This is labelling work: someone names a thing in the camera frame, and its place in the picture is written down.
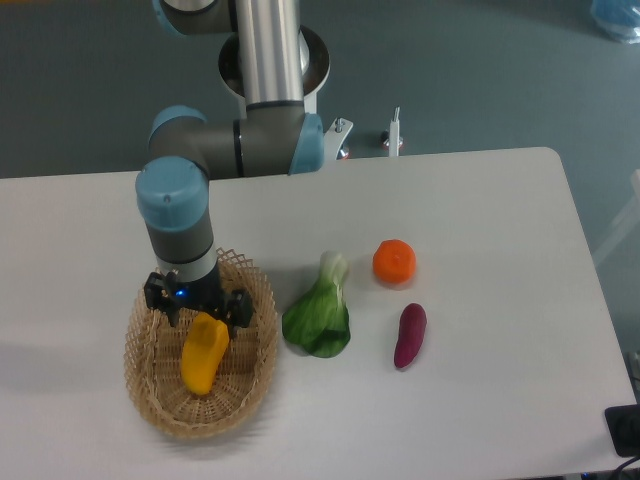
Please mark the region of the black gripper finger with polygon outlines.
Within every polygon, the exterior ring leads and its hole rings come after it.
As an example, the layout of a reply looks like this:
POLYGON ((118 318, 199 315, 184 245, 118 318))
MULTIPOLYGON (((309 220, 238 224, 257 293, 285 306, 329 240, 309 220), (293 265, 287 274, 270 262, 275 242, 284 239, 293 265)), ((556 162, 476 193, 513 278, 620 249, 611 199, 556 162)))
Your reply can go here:
POLYGON ((230 338, 235 338, 240 329, 249 327, 253 313, 253 299, 246 289, 223 294, 218 319, 226 325, 230 338))
POLYGON ((177 299, 177 275, 169 272, 151 272, 143 286, 146 306, 150 310, 163 313, 171 327, 179 323, 181 305, 177 299))

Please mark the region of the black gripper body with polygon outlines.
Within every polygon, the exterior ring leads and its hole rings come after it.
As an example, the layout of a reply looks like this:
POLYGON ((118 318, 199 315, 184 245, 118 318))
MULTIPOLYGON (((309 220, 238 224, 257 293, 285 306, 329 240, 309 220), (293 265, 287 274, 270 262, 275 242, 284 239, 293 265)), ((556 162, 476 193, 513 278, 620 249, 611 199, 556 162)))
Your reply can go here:
POLYGON ((181 309, 205 312, 218 318, 218 310, 225 293, 218 265, 208 274, 194 281, 182 282, 177 275, 177 288, 176 296, 181 309))

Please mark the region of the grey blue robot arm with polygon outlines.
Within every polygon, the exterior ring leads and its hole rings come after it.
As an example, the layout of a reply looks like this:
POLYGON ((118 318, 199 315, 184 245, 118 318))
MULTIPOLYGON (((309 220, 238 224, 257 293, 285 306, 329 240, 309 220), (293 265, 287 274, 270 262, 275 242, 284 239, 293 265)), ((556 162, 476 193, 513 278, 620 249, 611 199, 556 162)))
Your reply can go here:
POLYGON ((294 1, 158 1, 154 11, 182 36, 236 34, 246 115, 212 124, 179 105, 155 117, 151 160, 135 182, 158 263, 144 286, 146 304, 171 326, 190 309, 235 331, 249 325, 252 299, 222 288, 210 182, 310 173, 324 162, 322 120, 304 105, 299 7, 294 1))

